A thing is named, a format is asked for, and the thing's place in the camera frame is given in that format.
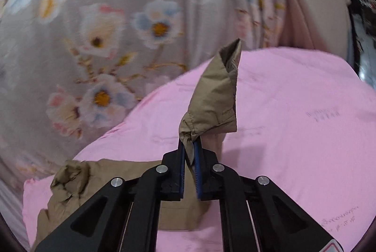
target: pink flower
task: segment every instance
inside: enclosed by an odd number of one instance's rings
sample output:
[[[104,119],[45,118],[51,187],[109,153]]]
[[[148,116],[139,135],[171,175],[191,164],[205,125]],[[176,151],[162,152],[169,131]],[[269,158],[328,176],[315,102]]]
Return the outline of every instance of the pink flower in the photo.
[[[244,10],[238,10],[238,21],[236,22],[238,37],[242,39],[248,49],[253,49],[253,22],[251,16]]]
[[[47,102],[47,116],[52,120],[53,128],[62,136],[73,133],[82,137],[81,119],[78,100],[58,86],[58,92],[50,94]]]
[[[133,15],[132,26],[145,46],[157,49],[182,33],[183,13],[176,2],[155,0]]]
[[[125,29],[124,11],[106,4],[94,4],[81,8],[81,38],[79,48],[84,54],[112,59],[119,47]]]

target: wrinkled fabric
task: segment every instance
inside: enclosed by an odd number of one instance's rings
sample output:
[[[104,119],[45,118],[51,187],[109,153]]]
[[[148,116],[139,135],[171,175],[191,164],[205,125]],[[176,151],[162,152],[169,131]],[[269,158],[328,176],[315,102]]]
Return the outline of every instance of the wrinkled fabric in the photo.
[[[175,150],[176,129],[208,63],[151,93],[76,159],[154,161]],[[268,176],[350,252],[376,215],[376,186],[370,185],[376,181],[375,111],[376,92],[339,57],[291,48],[243,51],[238,130],[226,134],[221,163],[240,176]],[[25,185],[24,220],[31,243],[38,213],[51,196],[51,181]],[[222,251],[218,202],[212,202],[197,230],[158,231],[157,251],[185,252],[187,247]]]
[[[286,0],[280,46],[322,50],[347,59],[350,0]]]
[[[0,214],[18,242],[29,251],[30,245],[27,240],[26,226],[23,223],[22,208],[22,202],[9,190],[3,181],[0,181]]]
[[[194,163],[193,142],[201,136],[203,148],[220,160],[225,134],[236,132],[236,81],[242,42],[222,48],[200,77],[179,126],[189,163]]]
[[[132,180],[160,163],[108,159],[97,162],[67,161],[51,183],[53,194],[47,209],[42,209],[38,215],[37,234],[31,251],[111,179],[121,177],[126,181]],[[184,198],[180,202],[161,202],[158,229],[193,230],[208,208],[208,202],[197,200],[193,178],[187,174]]]
[[[21,198],[223,45],[277,45],[284,13],[285,0],[0,0],[0,179]]]

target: fabric fold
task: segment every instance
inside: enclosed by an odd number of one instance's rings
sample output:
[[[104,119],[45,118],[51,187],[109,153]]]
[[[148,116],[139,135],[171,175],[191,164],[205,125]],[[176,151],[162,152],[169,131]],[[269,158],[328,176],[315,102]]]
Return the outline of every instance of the fabric fold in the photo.
[[[194,163],[193,142],[201,136],[202,146],[221,158],[225,134],[236,132],[236,81],[242,41],[222,48],[202,74],[179,126],[189,165]]]
[[[31,249],[55,230],[65,219],[73,214],[82,204],[89,200],[98,190],[114,177],[132,180],[161,163],[113,161],[102,159],[93,161],[66,161],[57,172],[52,184],[52,197],[47,209],[38,215],[36,239]],[[159,212],[159,230],[179,231],[196,229],[210,202],[196,198],[196,189],[192,176],[186,166],[184,198],[177,202],[161,202]]]

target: metal screw head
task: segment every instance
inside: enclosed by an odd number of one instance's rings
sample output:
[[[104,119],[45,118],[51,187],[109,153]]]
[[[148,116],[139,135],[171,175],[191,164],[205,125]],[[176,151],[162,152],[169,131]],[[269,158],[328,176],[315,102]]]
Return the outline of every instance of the metal screw head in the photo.
[[[268,177],[261,176],[258,177],[257,182],[259,182],[261,185],[268,185],[270,183],[270,180]]]
[[[120,186],[120,185],[122,185],[122,184],[123,184],[123,180],[120,179],[120,178],[113,178],[113,179],[111,180],[111,185],[112,185],[113,187],[118,187],[118,186]]]
[[[224,171],[224,166],[222,164],[215,164],[213,166],[213,170],[214,171],[217,171],[217,172],[221,172],[221,171]]]
[[[159,165],[157,166],[156,170],[158,173],[165,173],[168,171],[168,167],[166,165]]]

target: warning label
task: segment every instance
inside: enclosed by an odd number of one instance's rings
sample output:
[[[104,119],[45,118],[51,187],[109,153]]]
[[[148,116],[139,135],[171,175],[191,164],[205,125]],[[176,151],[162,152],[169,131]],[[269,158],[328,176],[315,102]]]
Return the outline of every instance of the warning label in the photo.
[[[320,252],[343,252],[337,240],[332,239]]]

